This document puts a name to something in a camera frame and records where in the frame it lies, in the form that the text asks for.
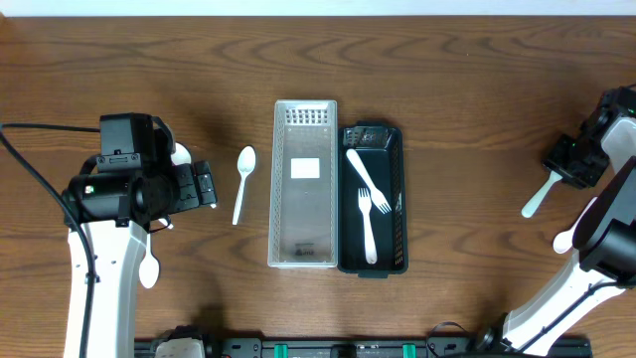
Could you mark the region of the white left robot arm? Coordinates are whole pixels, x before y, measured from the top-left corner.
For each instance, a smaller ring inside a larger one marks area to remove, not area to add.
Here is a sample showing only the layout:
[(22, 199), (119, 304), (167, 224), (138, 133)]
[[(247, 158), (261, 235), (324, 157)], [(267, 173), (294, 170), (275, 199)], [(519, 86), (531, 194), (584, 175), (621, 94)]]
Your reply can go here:
[(140, 266), (150, 253), (150, 225), (215, 206), (208, 162), (167, 160), (146, 169), (87, 160), (63, 193), (72, 285), (64, 354), (131, 357)]

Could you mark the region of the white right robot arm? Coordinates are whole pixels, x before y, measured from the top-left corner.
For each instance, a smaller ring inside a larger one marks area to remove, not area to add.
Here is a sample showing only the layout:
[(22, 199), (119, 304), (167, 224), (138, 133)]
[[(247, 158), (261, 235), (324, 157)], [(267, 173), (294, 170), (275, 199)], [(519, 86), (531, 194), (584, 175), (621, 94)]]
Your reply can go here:
[(615, 121), (601, 148), (615, 176), (578, 222), (564, 267), (505, 317), (501, 342), (511, 350), (546, 356), (584, 315), (635, 286), (635, 119)]

